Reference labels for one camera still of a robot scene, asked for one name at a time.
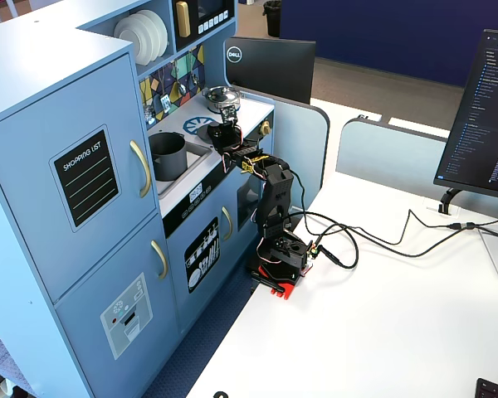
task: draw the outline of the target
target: gold cabinet handle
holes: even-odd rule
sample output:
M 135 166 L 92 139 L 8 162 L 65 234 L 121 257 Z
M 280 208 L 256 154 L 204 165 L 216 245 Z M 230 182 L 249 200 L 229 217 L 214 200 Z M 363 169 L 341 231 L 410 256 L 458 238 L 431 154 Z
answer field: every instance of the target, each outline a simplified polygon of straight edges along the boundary
M 149 170 L 148 161 L 146 157 L 140 150 L 139 146 L 134 140 L 131 140 L 131 149 L 133 149 L 134 154 L 140 159 L 142 163 L 142 167 L 146 173 L 146 185 L 140 190 L 140 197 L 145 197 L 148 194 L 149 189 L 151 188 L 151 171 Z
M 227 218 L 227 221 L 229 221 L 229 233 L 223 236 L 223 240 L 229 240 L 229 238 L 232 235 L 232 220 L 231 220 L 231 215 L 229 214 L 228 210 L 226 207 L 222 207 L 223 214 Z
M 159 279 L 164 279 L 164 278 L 166 278 L 166 275 L 168 274 L 168 261 L 166 261 L 166 257 L 164 257 L 164 253 L 157 242 L 152 240 L 151 247 L 153 247 L 155 249 L 155 251 L 157 252 L 157 254 L 159 255 L 160 259 L 163 262 L 164 271 L 161 275 L 159 275 Z

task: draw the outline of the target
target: colorful tile backsplash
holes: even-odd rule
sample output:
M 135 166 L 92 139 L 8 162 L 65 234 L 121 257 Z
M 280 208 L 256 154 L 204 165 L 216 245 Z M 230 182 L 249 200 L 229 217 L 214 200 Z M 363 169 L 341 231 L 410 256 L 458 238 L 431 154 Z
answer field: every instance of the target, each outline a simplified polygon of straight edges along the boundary
M 201 92 L 205 86 L 205 59 L 203 45 L 190 50 L 186 55 L 168 63 L 156 70 L 144 80 L 139 82 L 142 93 L 142 105 L 144 108 L 152 105 L 154 108 L 153 123 L 146 122 L 148 129 L 155 126 L 160 120 L 167 118 L 172 112 L 183 106 L 194 95 Z M 178 90 L 178 83 L 187 89 L 185 96 Z M 172 102 L 168 112 L 164 112 L 160 99 L 168 95 Z

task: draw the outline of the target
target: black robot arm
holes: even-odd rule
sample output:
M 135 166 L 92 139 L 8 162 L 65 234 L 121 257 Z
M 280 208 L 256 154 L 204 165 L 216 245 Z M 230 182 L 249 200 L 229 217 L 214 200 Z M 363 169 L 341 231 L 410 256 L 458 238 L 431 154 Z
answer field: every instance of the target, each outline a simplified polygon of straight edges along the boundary
M 312 242 L 305 245 L 288 231 L 291 227 L 288 211 L 294 181 L 290 165 L 282 159 L 263 153 L 258 145 L 250 145 L 244 141 L 242 132 L 237 127 L 236 111 L 222 111 L 222 118 L 222 124 L 208 126 L 207 135 L 216 151 L 222 155 L 226 170 L 236 166 L 242 172 L 249 172 L 265 182 L 255 215 L 261 237 L 257 249 L 258 270 L 261 277 L 285 288 L 284 295 L 288 298 L 307 268 L 312 246 Z

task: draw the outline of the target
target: black cable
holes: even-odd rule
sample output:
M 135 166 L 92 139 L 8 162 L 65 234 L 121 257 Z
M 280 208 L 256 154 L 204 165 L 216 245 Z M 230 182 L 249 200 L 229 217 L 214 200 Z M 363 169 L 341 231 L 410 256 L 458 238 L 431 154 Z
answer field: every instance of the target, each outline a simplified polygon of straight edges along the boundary
M 303 214 L 302 212 L 298 212 L 298 213 L 293 213 L 291 214 L 291 216 L 297 216 L 299 214 Z M 408 258 L 412 258 L 412 259 L 415 259 L 417 257 L 422 257 L 423 255 L 429 253 L 430 251 L 432 251 L 433 249 L 435 249 L 436 247 L 438 247 L 439 245 L 441 245 L 442 243 L 446 242 L 447 240 L 453 238 L 454 236 L 462 233 L 463 231 L 466 231 L 466 230 L 470 230 L 472 228 L 474 228 L 473 226 L 463 226 L 460 230 L 450 234 L 449 236 L 439 240 L 435 245 L 433 246 L 430 246 L 428 249 L 424 250 L 422 253 L 419 253 L 419 254 L 416 254 L 416 255 L 409 255 L 408 253 L 402 253 L 400 251 L 397 251 L 395 249 L 392 249 L 391 247 L 387 247 L 386 245 L 378 242 L 377 240 L 373 239 L 373 238 L 370 238 L 368 237 L 367 235 L 364 235 L 360 232 L 357 232 L 356 230 L 353 230 L 352 228 L 350 228 L 349 226 L 346 226 L 345 224 L 341 224 L 339 222 L 336 222 L 334 220 L 332 220 L 330 217 L 327 217 L 323 214 L 320 214 L 320 213 L 315 213 L 313 211 L 305 211 L 305 214 L 308 214 L 308 215 L 311 215 L 311 216 L 318 216 L 318 217 L 321 217 L 321 218 L 324 218 L 332 223 L 334 223 L 334 226 L 341 226 L 341 228 L 343 229 L 343 231 L 346 231 L 346 230 L 350 230 L 352 231 L 353 233 L 355 233 L 356 235 L 359 235 L 361 236 L 362 238 L 374 243 L 375 245 L 378 245 L 380 247 L 382 247 L 383 249 L 385 250 L 388 250 L 392 253 L 394 253 L 395 255 L 401 255 L 402 257 L 408 257 Z
M 297 178 L 297 181 L 299 182 L 299 185 L 300 185 L 300 189 L 302 189 L 302 193 L 300 194 L 300 204 L 302 205 L 302 212 L 298 213 L 298 214 L 303 214 L 304 215 L 305 228 L 308 231 L 308 233 L 310 235 L 313 235 L 313 236 L 318 236 L 319 234 L 313 233 L 312 231 L 310 231 L 310 228 L 308 228 L 308 221 L 306 220 L 306 206 L 305 206 L 305 192 L 306 192 L 306 190 L 305 190 L 305 186 L 302 185 L 302 182 L 300 181 L 299 174 L 297 174 L 296 172 L 294 172 L 291 169 L 290 169 L 290 172 L 291 172 L 291 174 L 293 174 Z
M 351 230 L 356 235 L 359 235 L 359 236 L 363 237 L 364 239 L 366 239 L 366 240 L 374 243 L 375 245 L 378 245 L 378 246 L 382 247 L 383 249 L 388 250 L 388 251 L 390 251 L 390 252 L 392 252 L 392 253 L 394 253 L 396 255 L 401 255 L 403 257 L 408 257 L 408 258 L 417 258 L 417 257 L 422 257 L 423 255 L 426 255 L 427 253 L 429 253 L 430 251 L 432 251 L 433 249 L 435 249 L 439 245 L 443 244 L 447 240 L 450 240 L 451 238 L 453 238 L 454 236 L 460 234 L 463 231 L 473 230 L 475 228 L 478 228 L 478 229 L 482 229 L 483 231 L 487 231 L 487 232 L 491 233 L 492 235 L 498 236 L 497 232 L 489 231 L 486 228 L 483 228 L 484 226 L 490 226 L 490 225 L 498 223 L 498 220 L 494 220 L 494 221 L 491 221 L 491 222 L 488 222 L 488 223 L 484 223 L 484 224 L 474 224 L 474 223 L 461 224 L 461 223 L 454 223 L 454 224 L 443 225 L 443 226 L 429 226 L 424 221 L 422 221 L 420 218 L 418 218 L 418 216 L 411 209 L 409 209 L 408 210 L 408 218 L 406 219 L 406 223 L 404 224 L 403 232 L 402 232 L 402 234 L 400 236 L 399 241 L 396 242 L 396 243 L 388 242 L 386 240 L 378 238 L 377 236 L 375 236 L 373 234 L 370 234 L 369 232 L 367 232 L 364 228 L 362 228 L 360 226 L 347 226 L 345 224 L 341 224 L 341 223 L 339 223 L 337 221 L 334 221 L 330 217 L 327 217 L 325 215 L 322 215 L 322 214 L 319 214 L 319 213 L 315 213 L 313 211 L 307 211 L 306 208 L 305 208 L 305 187 L 302 185 L 302 182 L 300 181 L 299 175 L 296 172 L 294 172 L 293 170 L 290 170 L 290 172 L 291 172 L 291 174 L 293 174 L 297 178 L 297 181 L 299 182 L 299 185 L 300 185 L 300 187 L 302 189 L 302 193 L 300 195 L 300 202 L 301 202 L 301 205 L 302 205 L 302 211 L 298 211 L 296 213 L 292 213 L 292 214 L 288 215 L 288 217 L 298 216 L 298 215 L 301 215 L 301 214 L 304 216 L 304 219 L 305 219 L 305 228 L 308 231 L 308 233 L 311 234 L 311 235 L 313 235 L 313 236 L 318 236 L 317 240 L 315 241 L 316 242 L 315 246 L 317 246 L 319 244 L 319 242 L 323 239 L 324 236 L 337 234 L 337 233 L 342 232 L 342 231 L 346 232 L 347 235 L 349 235 L 352 238 L 352 235 L 348 232 L 348 230 Z M 312 216 L 318 216 L 318 217 L 324 218 L 324 219 L 332 222 L 333 224 L 331 226 L 329 226 L 323 233 L 321 233 L 321 234 L 315 234 L 312 231 L 310 231 L 310 229 L 308 228 L 308 221 L 307 221 L 307 217 L 306 217 L 306 215 L 308 215 L 308 214 L 310 214 Z M 449 236 L 447 236 L 447 237 L 439 240 L 435 245 L 429 247 L 428 249 L 424 250 L 422 253 L 419 253 L 419 254 L 416 254 L 416 255 L 410 255 L 410 254 L 407 254 L 407 253 L 402 253 L 400 251 L 397 251 L 395 249 L 387 247 L 386 245 L 400 245 L 402 243 L 404 235 L 405 235 L 406 230 L 408 228 L 408 223 L 409 223 L 409 220 L 410 220 L 411 216 L 414 216 L 417 219 L 417 221 L 419 221 L 426 228 L 449 228 L 449 229 L 452 229 L 452 230 L 456 230 L 456 232 L 454 232 L 454 233 L 450 234 Z M 337 230 L 337 231 L 329 232 L 332 228 L 334 228 L 336 226 L 339 226 L 340 229 Z
M 332 228 L 334 228 L 335 226 L 340 226 L 341 227 L 341 231 L 344 231 L 344 233 L 349 236 L 350 240 L 352 241 L 352 244 L 354 245 L 354 251 L 355 251 L 355 256 L 356 257 L 354 258 L 354 263 L 352 265 L 345 265 L 345 264 L 343 264 L 335 255 L 333 255 L 332 253 L 330 253 L 330 251 L 327 250 L 323 245 L 320 245 L 320 242 L 323 239 L 323 237 L 325 236 L 325 233 L 328 232 L 329 230 L 331 230 Z M 341 224 L 337 224 L 337 223 L 332 224 L 331 226 L 329 226 L 325 230 L 325 232 L 323 232 L 317 238 L 317 240 L 314 243 L 314 247 L 315 247 L 315 250 L 316 250 L 317 254 L 319 254 L 319 251 L 322 251 L 330 260 L 332 260 L 336 265 L 338 265 L 341 268 L 344 268 L 344 269 L 354 269 L 358 265 L 358 262 L 359 262 L 359 247 L 358 247 L 358 243 L 356 242 L 356 239 L 352 236 L 352 234 L 346 229 L 346 226 L 342 226 Z
M 496 232 L 496 231 L 492 231 L 492 230 L 490 230 L 488 228 L 484 228 L 483 226 L 476 226 L 476 228 L 478 230 L 482 230 L 482 231 L 484 231 L 484 232 L 486 232 L 486 233 L 488 233 L 490 235 L 496 236 L 498 238 L 498 232 Z
M 494 220 L 491 222 L 486 222 L 484 224 L 476 224 L 476 226 L 492 226 L 493 224 L 497 224 L 497 223 L 498 223 L 498 220 Z

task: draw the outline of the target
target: computer monitor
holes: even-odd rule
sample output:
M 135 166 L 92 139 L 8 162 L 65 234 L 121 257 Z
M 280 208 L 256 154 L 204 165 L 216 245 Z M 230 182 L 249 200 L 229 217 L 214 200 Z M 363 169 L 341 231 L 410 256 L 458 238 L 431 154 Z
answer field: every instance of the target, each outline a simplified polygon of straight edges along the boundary
M 314 41 L 233 37 L 225 49 L 227 79 L 232 85 L 310 103 Z
M 498 197 L 498 31 L 481 36 L 434 184 Z M 498 271 L 498 237 L 481 236 Z

